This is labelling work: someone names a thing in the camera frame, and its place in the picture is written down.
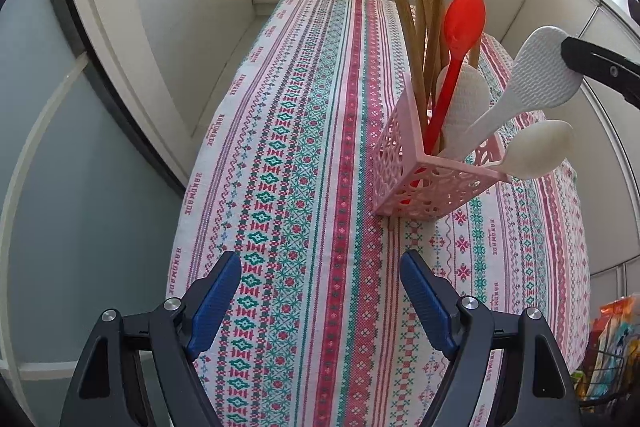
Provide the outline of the red plastic spoon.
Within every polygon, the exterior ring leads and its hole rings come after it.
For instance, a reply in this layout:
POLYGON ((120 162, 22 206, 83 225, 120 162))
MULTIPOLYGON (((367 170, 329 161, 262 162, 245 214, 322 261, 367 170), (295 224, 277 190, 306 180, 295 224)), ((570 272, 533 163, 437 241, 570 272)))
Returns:
POLYGON ((465 54, 472 49, 484 28, 486 17, 483 0, 452 0, 444 17, 445 41, 451 61, 439 74, 435 116, 430 126, 439 132, 448 113, 449 104, 460 74, 465 54))

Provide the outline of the white textured rice paddle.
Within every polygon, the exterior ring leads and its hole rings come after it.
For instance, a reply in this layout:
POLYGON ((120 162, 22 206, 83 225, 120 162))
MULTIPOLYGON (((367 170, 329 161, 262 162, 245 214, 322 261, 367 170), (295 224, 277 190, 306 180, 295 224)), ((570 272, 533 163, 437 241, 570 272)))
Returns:
POLYGON ((438 155, 454 144, 471 124, 488 111, 490 93, 483 75, 468 63, 463 63, 448 113, 442 124, 438 155))

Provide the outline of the patterned red green tablecloth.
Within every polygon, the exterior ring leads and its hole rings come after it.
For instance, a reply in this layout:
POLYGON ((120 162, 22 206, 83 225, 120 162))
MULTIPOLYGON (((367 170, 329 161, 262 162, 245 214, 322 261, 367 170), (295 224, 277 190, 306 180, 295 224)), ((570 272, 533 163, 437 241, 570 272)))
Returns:
POLYGON ((375 216, 370 156, 407 72, 395 5, 281 0, 210 122, 167 290, 226 251, 231 309, 196 373, 226 426, 415 426, 446 371, 400 283, 416 248, 490 309, 535 306, 569 369, 589 336, 577 176, 498 183, 435 222, 375 216))

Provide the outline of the pink perforated plastic basket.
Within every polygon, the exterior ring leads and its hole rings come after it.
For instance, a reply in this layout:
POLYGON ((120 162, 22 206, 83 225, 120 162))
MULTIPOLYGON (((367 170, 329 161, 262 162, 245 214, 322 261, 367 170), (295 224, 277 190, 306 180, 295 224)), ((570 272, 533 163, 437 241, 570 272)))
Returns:
POLYGON ((498 136, 491 136, 472 154, 473 161, 455 161, 424 153, 416 101, 409 75, 404 91, 371 150, 372 211, 383 217, 434 221, 448 215, 509 177, 487 167, 502 158, 498 136))

